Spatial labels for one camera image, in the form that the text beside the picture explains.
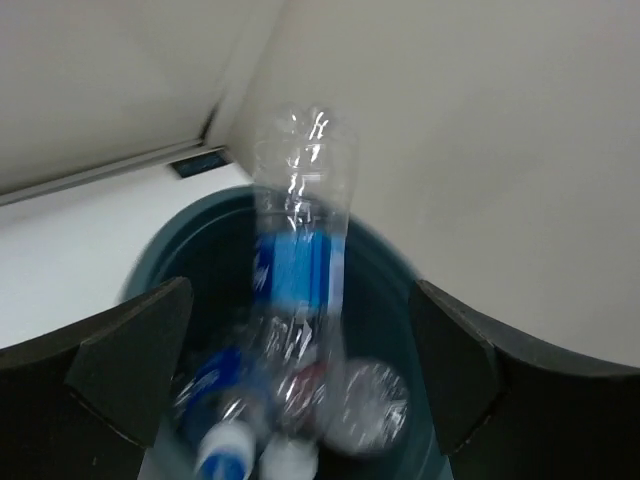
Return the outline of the dark green plastic bin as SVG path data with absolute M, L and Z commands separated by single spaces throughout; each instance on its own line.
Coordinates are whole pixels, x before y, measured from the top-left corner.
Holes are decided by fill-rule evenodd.
M 236 187 L 181 210 L 155 232 L 127 281 L 129 300 L 177 276 L 190 280 L 194 303 L 183 342 L 188 358 L 221 335 L 252 304 L 254 190 Z M 408 431 L 387 454 L 355 460 L 320 453 L 321 479 L 449 479 L 439 451 L 409 315 L 416 275 L 382 239 L 357 221 L 348 227 L 343 328 L 351 357 L 392 365 L 411 393 Z

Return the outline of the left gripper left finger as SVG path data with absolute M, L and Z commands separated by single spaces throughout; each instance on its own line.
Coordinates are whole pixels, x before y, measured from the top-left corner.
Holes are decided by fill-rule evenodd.
M 2 349 L 2 478 L 137 478 L 192 304 L 190 281 L 178 277 Z

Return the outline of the blue corner sticker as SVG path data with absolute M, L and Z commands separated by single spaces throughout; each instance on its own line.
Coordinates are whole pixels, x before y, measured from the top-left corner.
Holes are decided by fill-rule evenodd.
M 169 167 L 181 179 L 197 176 L 228 165 L 221 151 L 199 154 L 183 160 L 171 162 Z

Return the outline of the red label red cap bottle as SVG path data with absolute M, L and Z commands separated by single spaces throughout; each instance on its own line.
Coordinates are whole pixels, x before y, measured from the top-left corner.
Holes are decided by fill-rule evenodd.
M 286 375 L 276 390 L 279 424 L 288 433 L 314 429 L 324 400 L 327 363 L 313 362 Z

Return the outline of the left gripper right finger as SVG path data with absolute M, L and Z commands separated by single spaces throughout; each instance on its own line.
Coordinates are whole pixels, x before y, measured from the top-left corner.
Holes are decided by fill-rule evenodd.
M 635 479 L 639 371 L 482 314 L 420 280 L 410 319 L 457 479 Z

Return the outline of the blue label bottle white cap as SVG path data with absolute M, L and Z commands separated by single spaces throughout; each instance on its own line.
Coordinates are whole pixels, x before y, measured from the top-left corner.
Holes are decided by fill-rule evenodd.
M 326 386 L 339 384 L 346 354 L 341 317 L 357 141 L 322 105 L 286 103 L 256 132 L 252 337 L 266 378 L 272 428 L 258 461 L 263 479 L 312 479 L 321 441 L 314 429 L 279 424 L 276 390 L 293 370 L 323 361 Z

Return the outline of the black label plastic bottle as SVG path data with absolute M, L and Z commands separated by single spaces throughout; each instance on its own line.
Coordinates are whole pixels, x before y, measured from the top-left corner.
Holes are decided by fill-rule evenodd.
M 321 441 L 350 457 L 376 457 L 404 436 L 411 412 L 405 379 L 389 364 L 356 357 L 344 365 L 339 384 L 319 392 Z

